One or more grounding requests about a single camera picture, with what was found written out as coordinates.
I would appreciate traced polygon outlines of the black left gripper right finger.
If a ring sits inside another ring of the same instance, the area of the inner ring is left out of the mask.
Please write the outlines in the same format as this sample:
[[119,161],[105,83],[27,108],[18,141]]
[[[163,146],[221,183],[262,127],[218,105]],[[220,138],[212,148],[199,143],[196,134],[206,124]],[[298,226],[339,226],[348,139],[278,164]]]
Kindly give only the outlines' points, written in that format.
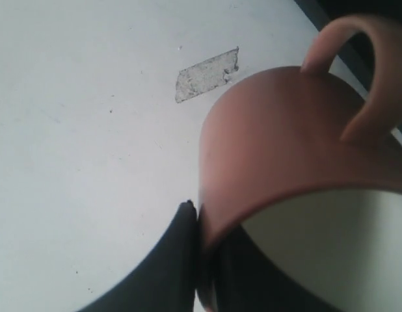
[[318,301],[277,269],[241,226],[217,250],[214,286],[219,311],[318,310]]

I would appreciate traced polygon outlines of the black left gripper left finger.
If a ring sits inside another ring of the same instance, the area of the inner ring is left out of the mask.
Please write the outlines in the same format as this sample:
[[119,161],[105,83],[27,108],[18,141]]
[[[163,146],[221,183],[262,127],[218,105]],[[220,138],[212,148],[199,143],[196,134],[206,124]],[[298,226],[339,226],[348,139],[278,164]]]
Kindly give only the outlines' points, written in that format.
[[192,311],[199,251],[197,211],[187,200],[139,265],[82,311]]

